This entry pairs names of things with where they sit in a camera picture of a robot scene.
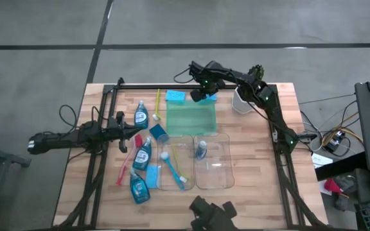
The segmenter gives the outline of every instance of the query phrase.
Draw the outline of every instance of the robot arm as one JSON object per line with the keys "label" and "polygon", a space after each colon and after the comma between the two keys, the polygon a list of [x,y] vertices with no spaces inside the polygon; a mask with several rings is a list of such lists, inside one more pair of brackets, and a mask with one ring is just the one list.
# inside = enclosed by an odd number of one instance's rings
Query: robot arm
{"label": "robot arm", "polygon": [[133,137],[142,128],[124,122],[124,113],[118,112],[116,119],[110,117],[107,128],[102,128],[97,121],[89,121],[69,133],[37,133],[30,138],[28,152],[37,155],[52,149],[85,148],[98,153],[102,143],[119,140],[119,149],[125,153],[125,140]]}
{"label": "robot arm", "polygon": [[288,128],[283,120],[279,107],[278,95],[262,81],[264,70],[256,65],[247,74],[222,67],[219,63],[211,61],[205,67],[192,62],[189,65],[189,75],[200,84],[199,89],[191,92],[195,102],[212,96],[219,89],[225,88],[224,80],[236,83],[240,97],[247,102],[254,103],[264,109],[271,121],[272,140],[279,145],[279,152],[289,155],[298,142],[296,133]]}

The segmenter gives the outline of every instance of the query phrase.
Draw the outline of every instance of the wooden tabletop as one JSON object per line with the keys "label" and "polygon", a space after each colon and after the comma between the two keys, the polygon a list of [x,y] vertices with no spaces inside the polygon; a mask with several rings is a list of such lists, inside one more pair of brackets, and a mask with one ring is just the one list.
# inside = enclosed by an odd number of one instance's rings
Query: wooden tabletop
{"label": "wooden tabletop", "polygon": [[[288,127],[296,132],[303,132],[294,85],[292,83],[276,85],[283,117]],[[99,108],[102,90],[103,84],[88,84],[79,124],[91,120],[91,108],[92,106]],[[124,111],[126,122],[133,124],[138,102],[143,100],[151,116],[155,112],[156,94],[157,90],[119,90],[114,115],[116,111]],[[161,90],[159,123],[164,128],[165,94],[166,91]],[[190,223],[194,216],[189,206],[198,195],[205,198],[208,203],[219,206],[231,201],[238,213],[233,218],[238,228],[286,228],[268,122],[255,112],[245,115],[236,113],[231,106],[233,90],[221,90],[217,97],[215,104],[217,132],[226,133],[230,138],[234,186],[230,189],[208,190],[194,186],[188,191],[151,189],[151,199],[136,205],[130,194],[128,173],[125,173],[123,185],[120,187],[116,185],[120,167],[127,154],[119,151],[118,142],[112,142],[108,150],[97,228],[191,228]],[[149,128],[156,124],[152,118],[149,122]],[[148,130],[140,133],[143,137],[149,135]],[[127,141],[127,146],[129,152],[132,148],[131,141]],[[157,143],[154,139],[152,147],[153,153],[157,153]],[[73,149],[71,156],[81,151],[83,150]],[[322,222],[327,223],[310,153],[306,150],[294,150],[292,158],[300,195],[313,213]],[[151,164],[156,162],[157,155],[153,154]],[[67,165],[54,225],[65,220],[82,197],[88,163],[89,154],[86,154],[75,158]],[[290,204],[292,217],[296,217],[293,200],[290,200]],[[88,207],[88,221],[91,216],[90,206],[92,202]]]}

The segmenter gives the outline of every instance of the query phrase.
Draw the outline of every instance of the spray bottle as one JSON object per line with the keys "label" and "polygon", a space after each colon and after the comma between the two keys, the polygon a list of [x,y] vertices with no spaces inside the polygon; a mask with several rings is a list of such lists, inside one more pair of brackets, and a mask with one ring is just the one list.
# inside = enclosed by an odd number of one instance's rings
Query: spray bottle
{"label": "spray bottle", "polygon": [[139,205],[140,203],[144,203],[151,198],[149,193],[149,189],[146,186],[145,181],[139,176],[134,168],[130,169],[131,179],[129,182],[129,187],[131,189],[132,197],[134,197],[135,203]]}

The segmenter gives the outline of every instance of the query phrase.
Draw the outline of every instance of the clear plastic bin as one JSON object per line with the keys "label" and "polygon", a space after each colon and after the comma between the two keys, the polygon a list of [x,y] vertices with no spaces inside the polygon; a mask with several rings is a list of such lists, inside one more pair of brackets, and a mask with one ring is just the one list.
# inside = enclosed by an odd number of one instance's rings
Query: clear plastic bin
{"label": "clear plastic bin", "polygon": [[157,156],[157,187],[161,190],[180,190],[171,169],[161,158],[161,153],[166,151],[172,167],[178,176],[187,179],[182,183],[185,190],[192,189],[195,185],[195,163],[193,154],[193,138],[190,135],[161,135],[158,137]]}
{"label": "clear plastic bin", "polygon": [[[200,141],[207,144],[206,156],[198,160]],[[200,189],[227,189],[234,185],[228,134],[196,135],[194,138],[195,178]]]}

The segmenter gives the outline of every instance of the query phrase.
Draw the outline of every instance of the gray floor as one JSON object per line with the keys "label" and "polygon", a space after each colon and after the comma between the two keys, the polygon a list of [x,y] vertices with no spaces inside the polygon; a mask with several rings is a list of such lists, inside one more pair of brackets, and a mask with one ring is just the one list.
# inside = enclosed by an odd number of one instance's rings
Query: gray floor
{"label": "gray floor", "polygon": [[[0,0],[0,45],[94,44],[106,0]],[[370,1],[121,0],[110,14],[105,44],[370,42]],[[0,149],[32,158],[13,167],[0,201],[0,230],[50,226],[67,151],[31,156],[28,138],[68,129],[58,117],[66,103],[80,107],[92,51],[0,51]],[[299,102],[353,93],[370,81],[370,49],[223,49],[102,51],[95,83],[172,82],[192,61],[216,60],[247,71],[262,64],[267,82],[294,82]],[[321,125],[355,100],[301,105]],[[356,105],[349,108],[351,114]],[[321,129],[340,121],[334,117]],[[352,129],[360,134],[359,124]],[[363,150],[352,139],[352,150]],[[334,227],[356,228],[355,214],[339,212],[324,196]]]}

